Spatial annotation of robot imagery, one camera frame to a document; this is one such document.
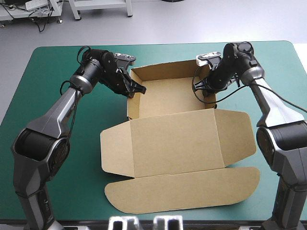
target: box flap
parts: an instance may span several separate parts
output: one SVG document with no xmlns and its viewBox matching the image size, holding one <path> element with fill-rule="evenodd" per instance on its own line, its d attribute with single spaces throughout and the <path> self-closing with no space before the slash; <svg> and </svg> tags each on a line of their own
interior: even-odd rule
<svg viewBox="0 0 307 230">
<path fill-rule="evenodd" d="M 187 60 L 138 67 L 131 69 L 131 71 L 141 81 L 153 81 L 193 77 L 197 67 L 196 60 Z"/>
<path fill-rule="evenodd" d="M 104 130 L 100 146 L 105 172 L 135 177 L 130 122 Z"/>
<path fill-rule="evenodd" d="M 259 179 L 254 167 L 218 169 L 110 183 L 105 194 L 120 211 L 142 214 L 238 203 L 253 194 Z"/>
<path fill-rule="evenodd" d="M 221 169 L 255 152 L 248 115 L 215 109 L 133 119 L 101 139 L 103 170 L 136 178 Z"/>
<path fill-rule="evenodd" d="M 225 166 L 256 152 L 256 144 L 247 113 L 214 110 L 217 132 Z"/>
</svg>

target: gray floor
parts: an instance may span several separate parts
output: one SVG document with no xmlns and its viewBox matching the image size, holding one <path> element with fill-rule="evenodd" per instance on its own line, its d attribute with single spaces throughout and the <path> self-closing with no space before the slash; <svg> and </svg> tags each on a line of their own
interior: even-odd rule
<svg viewBox="0 0 307 230">
<path fill-rule="evenodd" d="M 107 9 L 82 11 L 82 20 L 75 21 L 65 3 L 64 24 L 49 24 L 41 34 L 29 21 L 0 29 L 0 122 L 32 51 L 39 46 L 242 40 L 307 43 L 306 0 L 144 1 L 134 2 L 132 8 L 130 18 L 125 9 Z"/>
</svg>

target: green tabletop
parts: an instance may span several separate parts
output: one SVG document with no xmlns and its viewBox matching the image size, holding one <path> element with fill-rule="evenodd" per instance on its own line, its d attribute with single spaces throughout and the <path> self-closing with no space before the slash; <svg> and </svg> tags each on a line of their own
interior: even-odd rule
<svg viewBox="0 0 307 230">
<path fill-rule="evenodd" d="M 224 45 L 225 43 L 203 43 L 93 47 L 134 55 L 137 57 L 135 67 L 139 67 L 194 59 L 197 54 L 222 51 Z M 307 107 L 306 73 L 293 45 L 286 41 L 253 42 L 253 45 L 255 55 L 266 71 L 268 84 L 286 99 Z M 44 114 L 60 97 L 60 84 L 68 80 L 78 68 L 76 54 L 79 48 L 40 47 L 31 56 L 0 126 L 0 219 L 25 218 L 12 185 L 13 155 L 10 146 L 29 121 Z M 235 88 L 233 84 L 228 91 L 219 93 L 218 98 L 222 98 Z M 114 94 L 104 85 L 97 85 L 91 94 L 84 96 L 80 101 L 71 137 L 70 155 L 54 180 L 48 183 L 57 219 L 108 219 L 113 215 L 125 215 L 115 209 L 104 194 L 107 183 L 126 177 L 106 173 L 101 169 L 99 134 L 103 129 L 126 120 L 126 105 L 124 96 Z M 247 112 L 256 132 L 256 123 L 261 117 L 261 111 L 250 89 L 240 90 L 219 103 L 218 107 Z M 269 218 L 279 178 L 270 170 L 259 149 L 253 156 L 232 166 L 255 166 L 260 169 L 260 184 L 250 198 L 229 206 L 179 210 L 163 214 L 183 215 L 184 219 L 191 220 Z M 139 215 L 139 218 L 152 219 L 155 215 L 157 213 Z M 307 207 L 301 219 L 307 219 Z"/>
</svg>

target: cable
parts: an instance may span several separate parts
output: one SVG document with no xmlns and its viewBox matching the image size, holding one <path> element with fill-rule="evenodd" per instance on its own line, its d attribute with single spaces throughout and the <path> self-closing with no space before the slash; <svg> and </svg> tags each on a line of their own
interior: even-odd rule
<svg viewBox="0 0 307 230">
<path fill-rule="evenodd" d="M 200 68 L 200 67 L 198 67 L 198 68 L 195 70 L 195 73 L 194 73 L 194 76 L 193 76 L 193 79 L 192 79 L 192 85 L 194 84 L 194 80 L 195 80 L 195 77 L 196 77 L 196 73 L 197 73 L 197 71 L 199 70 L 199 68 Z M 233 91 L 233 92 L 231 92 L 230 94 L 228 94 L 226 97 L 223 97 L 222 99 L 220 99 L 220 100 L 218 100 L 218 101 L 215 101 L 215 102 L 206 102 L 206 101 L 202 100 L 201 98 L 199 98 L 199 96 L 196 94 L 196 92 L 194 92 L 194 91 L 193 91 L 193 92 L 194 92 L 195 97 L 196 97 L 200 102 L 205 103 L 205 104 L 215 104 L 215 103 L 218 103 L 218 102 L 221 102 L 221 101 L 225 100 L 226 98 L 228 98 L 228 97 L 230 97 L 231 95 L 235 94 L 235 93 L 238 92 L 239 90 L 241 90 L 241 89 L 243 89 L 243 88 L 245 88 L 245 87 L 247 87 L 247 86 L 250 87 L 250 86 L 252 86 L 252 85 L 258 86 L 258 87 L 261 87 L 261 88 L 264 88 L 264 89 L 266 89 L 266 90 L 272 92 L 273 94 L 275 94 L 275 95 L 276 95 L 279 99 L 281 99 L 282 101 L 284 101 L 284 102 L 286 102 L 287 104 L 289 104 L 289 105 L 291 105 L 291 106 L 293 106 L 293 107 L 295 107 L 295 108 L 297 108 L 297 109 L 299 109 L 299 110 L 302 110 L 303 112 L 307 113 L 307 110 L 306 110 L 306 109 L 304 109 L 304 108 L 302 108 L 302 107 L 300 107 L 300 106 L 298 106 L 298 105 L 292 103 L 291 101 L 288 101 L 287 99 L 283 98 L 283 97 L 280 96 L 278 93 L 276 93 L 274 90 L 272 90 L 272 89 L 270 89 L 270 88 L 267 88 L 267 87 L 265 87 L 265 86 L 263 86 L 263 85 L 256 84 L 256 83 L 250 83 L 250 84 L 248 84 L 248 85 L 241 86 L 241 87 L 237 88 L 235 91 Z"/>
<path fill-rule="evenodd" d="M 294 104 L 294 103 L 288 101 L 287 99 L 284 99 L 282 96 L 280 96 L 278 93 L 276 93 L 274 90 L 271 90 L 270 88 L 267 88 L 267 87 L 265 87 L 265 86 L 263 86 L 263 85 L 259 85 L 259 84 L 255 84 L 255 83 L 251 83 L 251 84 L 249 84 L 248 86 L 250 86 L 250 85 L 255 85 L 255 86 L 258 86 L 258 87 L 262 87 L 262 88 L 264 88 L 264 89 L 266 89 L 266 90 L 268 90 L 268 91 L 274 93 L 274 94 L 275 94 L 279 99 L 281 99 L 282 101 L 284 101 L 284 102 L 288 103 L 289 105 L 292 105 L 293 107 L 295 107 L 295 108 L 297 108 L 297 109 L 299 109 L 299 110 L 302 110 L 302 111 L 304 111 L 305 113 L 307 113 L 307 110 L 306 110 L 306 109 L 304 109 L 304 108 L 302 108 L 302 107 L 300 107 L 300 106 L 298 106 L 298 105 L 296 105 L 296 104 Z"/>
<path fill-rule="evenodd" d="M 35 23 L 35 25 L 38 27 L 38 31 L 39 31 L 40 33 L 43 32 L 43 31 L 45 30 L 46 24 L 49 23 L 49 19 L 50 19 L 50 17 L 52 16 L 52 13 L 53 13 L 53 7 L 51 8 L 51 10 L 50 10 L 49 12 L 50 12 L 50 13 L 48 13 L 47 20 L 46 20 L 45 23 L 44 23 L 43 29 L 40 28 L 38 22 L 34 22 L 34 21 L 33 21 L 33 22 Z"/>
<path fill-rule="evenodd" d="M 70 127 L 69 133 L 68 133 L 67 138 L 66 138 L 65 146 L 64 146 L 64 148 L 62 150 L 62 153 L 61 153 L 62 155 L 65 153 L 65 149 L 66 149 L 66 147 L 67 147 L 67 145 L 69 143 L 69 140 L 71 138 L 72 129 L 73 129 L 73 126 L 75 124 L 76 113 L 77 113 L 78 91 L 80 91 L 82 93 L 81 89 L 76 84 L 74 84 L 70 80 L 65 80 L 65 81 L 63 81 L 63 83 L 61 84 L 61 87 L 59 89 L 59 92 L 60 92 L 61 95 L 63 95 L 62 89 L 63 89 L 63 86 L 64 86 L 65 83 L 70 83 L 71 84 L 70 87 L 75 89 L 75 100 L 74 100 L 74 105 L 73 105 L 73 108 L 72 108 L 73 109 L 73 115 L 72 115 L 71 127 Z"/>
</svg>

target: cardboard box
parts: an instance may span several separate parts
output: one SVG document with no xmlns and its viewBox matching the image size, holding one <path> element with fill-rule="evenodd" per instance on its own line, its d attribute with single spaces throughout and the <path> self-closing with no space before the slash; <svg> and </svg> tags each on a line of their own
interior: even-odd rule
<svg viewBox="0 0 307 230">
<path fill-rule="evenodd" d="M 103 170 L 134 178 L 105 187 L 120 211 L 229 205 L 256 189 L 258 169 L 225 168 L 256 151 L 249 116 L 199 102 L 191 88 L 196 69 L 191 60 L 131 70 L 146 94 L 128 99 L 130 121 L 101 133 Z"/>
</svg>

